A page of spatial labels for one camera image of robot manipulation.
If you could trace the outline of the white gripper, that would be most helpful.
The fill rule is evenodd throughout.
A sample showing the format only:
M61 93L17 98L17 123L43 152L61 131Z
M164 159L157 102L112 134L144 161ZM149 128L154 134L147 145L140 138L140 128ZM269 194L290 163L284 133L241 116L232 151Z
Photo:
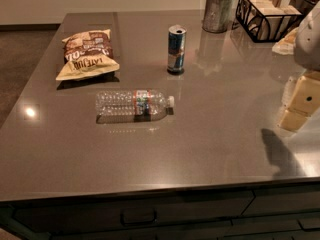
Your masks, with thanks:
M282 96L278 126L297 132L320 108L320 3L317 3L298 27L295 62L309 70L290 76Z

